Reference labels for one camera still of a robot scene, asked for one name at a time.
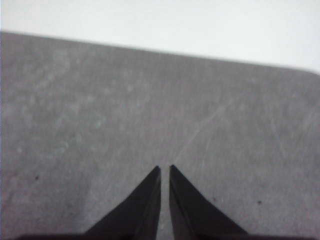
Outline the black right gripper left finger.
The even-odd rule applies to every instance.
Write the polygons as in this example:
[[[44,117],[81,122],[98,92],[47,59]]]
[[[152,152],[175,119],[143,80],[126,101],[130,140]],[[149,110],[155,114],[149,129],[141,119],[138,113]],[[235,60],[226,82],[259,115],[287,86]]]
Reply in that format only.
[[[155,236],[161,210],[161,169],[155,166],[132,193],[89,228],[86,236]]]

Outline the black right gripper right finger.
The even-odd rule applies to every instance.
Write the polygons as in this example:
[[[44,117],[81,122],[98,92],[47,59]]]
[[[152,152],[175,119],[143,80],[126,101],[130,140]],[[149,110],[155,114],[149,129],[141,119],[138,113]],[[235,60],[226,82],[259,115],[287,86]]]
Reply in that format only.
[[[175,166],[169,169],[169,206],[175,236],[247,236]]]

